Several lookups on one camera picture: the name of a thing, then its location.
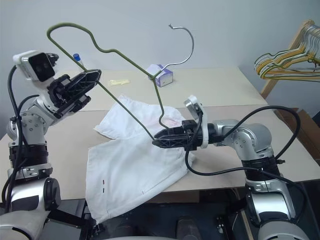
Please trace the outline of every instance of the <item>silver metal hook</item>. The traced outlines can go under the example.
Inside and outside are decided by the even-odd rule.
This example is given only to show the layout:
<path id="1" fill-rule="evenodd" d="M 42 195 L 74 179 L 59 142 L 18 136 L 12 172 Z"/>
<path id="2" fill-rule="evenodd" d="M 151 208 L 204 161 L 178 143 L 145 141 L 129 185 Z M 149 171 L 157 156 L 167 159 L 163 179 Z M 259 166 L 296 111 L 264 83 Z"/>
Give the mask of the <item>silver metal hook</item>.
<path id="1" fill-rule="evenodd" d="M 183 26 L 172 26 L 171 24 L 169 24 L 169 27 L 170 27 L 171 29 L 173 29 L 173 30 L 175 30 L 175 29 L 183 29 L 183 30 L 186 30 L 186 31 L 188 32 L 188 34 L 190 35 L 190 37 L 191 37 L 192 48 L 191 48 L 191 53 L 190 53 L 190 55 L 189 55 L 185 60 L 183 60 L 183 61 L 181 61 L 181 62 L 176 62 L 176 63 L 169 63 L 169 64 L 165 65 L 165 66 L 161 69 L 161 72 L 162 72 L 163 70 L 165 70 L 165 69 L 166 69 L 167 67 L 169 67 L 169 66 L 179 65 L 179 64 L 185 63 L 186 61 L 189 60 L 189 58 L 191 58 L 192 54 L 194 53 L 195 41 L 194 41 L 194 36 L 192 36 L 191 32 L 190 32 L 187 28 L 185 28 L 185 27 L 183 27 Z"/>

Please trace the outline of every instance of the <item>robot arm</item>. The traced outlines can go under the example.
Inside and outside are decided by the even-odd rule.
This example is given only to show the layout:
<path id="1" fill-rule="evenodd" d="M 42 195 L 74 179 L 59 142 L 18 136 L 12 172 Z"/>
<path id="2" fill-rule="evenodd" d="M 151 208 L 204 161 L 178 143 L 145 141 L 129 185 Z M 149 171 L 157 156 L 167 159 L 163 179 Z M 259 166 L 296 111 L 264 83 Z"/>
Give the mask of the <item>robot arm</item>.
<path id="1" fill-rule="evenodd" d="M 272 136 L 266 126 L 258 123 L 241 124 L 227 134 L 238 124 L 238 120 L 215 120 L 207 123 L 207 115 L 196 97 L 190 96 L 184 103 L 195 120 L 199 119 L 200 114 L 205 116 L 199 131 L 196 132 L 195 120 L 184 120 L 180 127 L 157 133 L 152 144 L 160 148 L 184 147 L 185 150 L 205 148 L 208 144 L 228 146 L 236 151 L 243 167 L 262 169 L 281 176 L 277 164 L 284 161 L 275 159 L 271 147 Z M 296 211 L 286 183 L 257 170 L 245 170 L 245 175 L 250 219 L 256 227 L 261 227 L 258 239 L 308 240 L 304 232 L 292 223 Z"/>
<path id="2" fill-rule="evenodd" d="M 67 74 L 54 79 L 53 65 L 57 55 L 38 51 L 28 51 L 13 57 L 27 81 L 35 86 L 39 96 L 31 106 L 20 113 L 22 136 L 25 143 L 17 146 L 19 133 L 17 123 L 12 118 L 7 133 L 12 139 L 9 143 L 9 158 L 12 166 L 18 169 L 11 193 L 10 212 L 0 216 L 1 236 L 6 239 L 38 239 L 50 211 L 61 202 L 60 187 L 48 162 L 48 128 L 67 116 L 82 109 L 91 98 L 86 93 L 99 81 L 101 70 L 81 72 L 73 78 Z M 17 158 L 18 147 L 22 157 Z M 8 170 L 8 177 L 14 172 Z"/>

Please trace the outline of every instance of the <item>green wire hanger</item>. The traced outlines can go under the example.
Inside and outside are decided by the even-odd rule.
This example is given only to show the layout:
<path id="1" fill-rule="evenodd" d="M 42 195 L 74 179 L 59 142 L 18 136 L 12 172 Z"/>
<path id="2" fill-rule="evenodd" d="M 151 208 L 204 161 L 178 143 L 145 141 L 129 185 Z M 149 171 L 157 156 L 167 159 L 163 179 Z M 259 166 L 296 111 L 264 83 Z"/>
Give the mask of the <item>green wire hanger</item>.
<path id="1" fill-rule="evenodd" d="M 78 24 L 75 24 L 75 23 L 72 23 L 72 22 L 62 22 L 62 23 L 58 23 L 56 25 L 53 25 L 51 26 L 47 31 L 46 31 L 46 36 L 48 37 L 48 39 L 57 47 L 59 48 L 65 55 L 67 55 L 73 62 L 75 62 L 80 68 L 83 69 L 83 71 L 87 72 L 88 70 L 82 66 L 79 62 L 77 62 L 62 46 L 60 46 L 52 37 L 51 37 L 51 33 L 56 30 L 56 29 L 59 29 L 59 28 L 62 28 L 62 27 L 72 27 L 72 28 L 76 28 L 76 29 L 80 29 L 84 32 L 86 32 L 87 34 L 89 34 L 92 42 L 93 42 L 93 45 L 95 46 L 96 49 L 98 49 L 100 52 L 102 53 L 105 53 L 105 54 L 108 54 L 108 53 L 116 53 L 118 54 L 120 57 L 122 57 L 123 59 L 125 59 L 126 61 L 128 61 L 129 63 L 131 63 L 133 66 L 135 66 L 137 69 L 139 69 L 141 72 L 143 72 L 144 74 L 146 74 L 148 77 L 150 77 L 150 79 L 152 80 L 153 82 L 153 86 L 154 86 L 154 89 L 155 89 L 155 93 L 156 93 L 156 96 L 158 98 L 158 101 L 159 101 L 159 105 L 160 105 L 160 108 L 161 108 L 161 115 L 159 117 L 159 124 L 161 126 L 163 126 L 164 128 L 168 128 L 166 125 L 164 125 L 161 120 L 163 118 L 163 116 L 165 115 L 165 110 L 164 110 L 164 106 L 162 104 L 162 101 L 161 101 L 161 97 L 160 97 L 160 94 L 159 94 L 159 91 L 158 91 L 158 86 L 156 84 L 156 77 L 164 70 L 166 69 L 167 67 L 169 66 L 172 66 L 172 65 L 179 65 L 179 64 L 183 64 L 185 63 L 186 61 L 189 60 L 189 58 L 191 57 L 191 55 L 193 54 L 194 52 L 194 46 L 195 46 L 195 43 L 194 43 L 194 38 L 191 34 L 191 32 L 186 29 L 185 27 L 182 27 L 182 26 L 178 26 L 178 27 L 172 27 L 171 24 L 169 25 L 169 27 L 173 30 L 175 29 L 183 29 L 183 30 L 186 30 L 188 32 L 188 34 L 190 35 L 191 37 L 191 41 L 192 41 L 192 48 L 191 48 L 191 53 L 190 55 L 183 61 L 181 62 L 177 62 L 177 63 L 169 63 L 167 65 L 165 65 L 160 71 L 158 71 L 155 75 L 152 75 L 150 74 L 149 72 L 147 72 L 146 70 L 144 70 L 142 67 L 140 67 L 138 64 L 136 64 L 134 61 L 132 61 L 130 58 L 128 58 L 126 55 L 124 55 L 123 53 L 121 53 L 119 50 L 117 49 L 102 49 L 101 47 L 98 46 L 96 40 L 95 40 L 95 37 L 94 35 L 92 34 L 92 32 L 81 26 L 81 25 L 78 25 Z M 97 84 L 104 90 L 106 91 L 124 110 L 126 110 L 128 112 L 128 114 L 130 114 L 131 117 L 133 117 L 134 120 L 136 120 L 140 125 L 141 127 L 143 127 L 143 129 L 148 133 L 148 135 L 152 138 L 152 140 L 154 140 L 154 137 L 152 136 L 152 134 L 148 131 L 148 129 L 146 128 L 146 126 L 144 126 L 142 124 L 142 122 L 140 122 L 130 111 L 129 109 L 127 109 L 101 82 L 97 82 Z"/>

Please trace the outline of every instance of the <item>small box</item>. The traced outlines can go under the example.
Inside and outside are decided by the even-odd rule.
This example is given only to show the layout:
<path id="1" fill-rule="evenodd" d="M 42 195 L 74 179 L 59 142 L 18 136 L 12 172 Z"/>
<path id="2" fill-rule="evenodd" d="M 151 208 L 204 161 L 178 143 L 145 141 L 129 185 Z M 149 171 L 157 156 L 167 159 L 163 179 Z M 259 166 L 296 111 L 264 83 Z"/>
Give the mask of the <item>small box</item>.
<path id="1" fill-rule="evenodd" d="M 152 75 L 155 75 L 163 68 L 160 64 L 151 64 L 146 71 Z M 168 85 L 174 81 L 174 73 L 168 69 L 163 70 L 158 76 L 155 78 L 155 83 L 158 87 L 163 87 Z"/>

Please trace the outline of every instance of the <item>white wall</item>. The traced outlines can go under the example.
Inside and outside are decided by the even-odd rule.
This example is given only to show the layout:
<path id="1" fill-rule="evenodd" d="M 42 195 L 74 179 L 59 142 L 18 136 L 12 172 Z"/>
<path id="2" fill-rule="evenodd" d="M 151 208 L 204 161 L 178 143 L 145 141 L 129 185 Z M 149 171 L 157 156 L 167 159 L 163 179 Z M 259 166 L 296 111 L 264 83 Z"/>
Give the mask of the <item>white wall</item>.
<path id="1" fill-rule="evenodd" d="M 144 68 L 180 61 L 189 53 L 189 37 L 168 24 L 185 26 L 194 36 L 194 54 L 177 67 L 239 66 L 259 91 L 265 81 L 253 70 L 256 57 L 286 49 L 303 20 L 320 24 L 319 0 L 0 0 L 0 4 L 0 137 L 13 114 L 7 76 L 14 54 L 58 53 L 61 70 L 77 68 L 46 37 L 48 27 L 56 23 L 89 28 L 102 48 L 119 49 Z M 89 68 L 133 69 L 113 53 L 97 52 L 79 30 L 59 29 L 52 35 L 69 52 L 79 52 Z M 13 88 L 17 102 L 34 93 L 20 74 L 15 75 Z M 320 111 L 319 92 L 319 83 L 282 81 L 267 100 L 314 115 Z"/>

